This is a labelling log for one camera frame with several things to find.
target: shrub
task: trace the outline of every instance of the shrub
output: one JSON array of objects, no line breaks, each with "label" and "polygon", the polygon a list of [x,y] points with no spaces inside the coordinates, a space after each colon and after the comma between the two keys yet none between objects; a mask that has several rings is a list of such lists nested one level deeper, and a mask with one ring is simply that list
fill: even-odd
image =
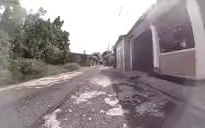
[{"label": "shrub", "polygon": [[68,69],[63,68],[63,65],[47,65],[47,76],[56,75],[68,72]]},{"label": "shrub", "polygon": [[0,85],[7,85],[14,83],[11,77],[11,73],[8,70],[0,70]]},{"label": "shrub", "polygon": [[78,70],[80,68],[80,65],[77,63],[67,63],[67,64],[65,64],[64,68],[69,70],[69,71],[75,71],[75,70]]},{"label": "shrub", "polygon": [[12,60],[9,66],[14,81],[40,78],[45,75],[46,68],[45,63],[34,59]]}]

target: building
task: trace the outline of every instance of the building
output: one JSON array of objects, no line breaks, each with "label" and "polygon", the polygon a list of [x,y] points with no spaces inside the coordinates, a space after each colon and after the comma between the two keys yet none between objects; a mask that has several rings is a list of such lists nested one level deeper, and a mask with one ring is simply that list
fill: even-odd
[{"label": "building", "polygon": [[160,0],[114,45],[116,67],[205,79],[205,0]]}]

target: overcast sky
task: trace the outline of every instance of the overcast sky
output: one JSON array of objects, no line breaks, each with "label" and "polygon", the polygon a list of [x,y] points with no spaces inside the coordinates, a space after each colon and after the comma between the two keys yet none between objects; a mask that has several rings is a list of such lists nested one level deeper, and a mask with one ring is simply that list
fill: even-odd
[{"label": "overcast sky", "polygon": [[126,34],[155,1],[21,0],[21,5],[27,10],[43,7],[47,18],[61,16],[63,29],[70,33],[71,51],[83,53],[86,50],[90,54],[103,52],[109,43],[112,47],[118,36]]}]

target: road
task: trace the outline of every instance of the road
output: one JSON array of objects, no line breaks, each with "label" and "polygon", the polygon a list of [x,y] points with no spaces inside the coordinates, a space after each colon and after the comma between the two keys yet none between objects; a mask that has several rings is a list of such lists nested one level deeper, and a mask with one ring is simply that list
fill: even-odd
[{"label": "road", "polygon": [[0,128],[161,128],[174,103],[112,68],[0,89]]}]

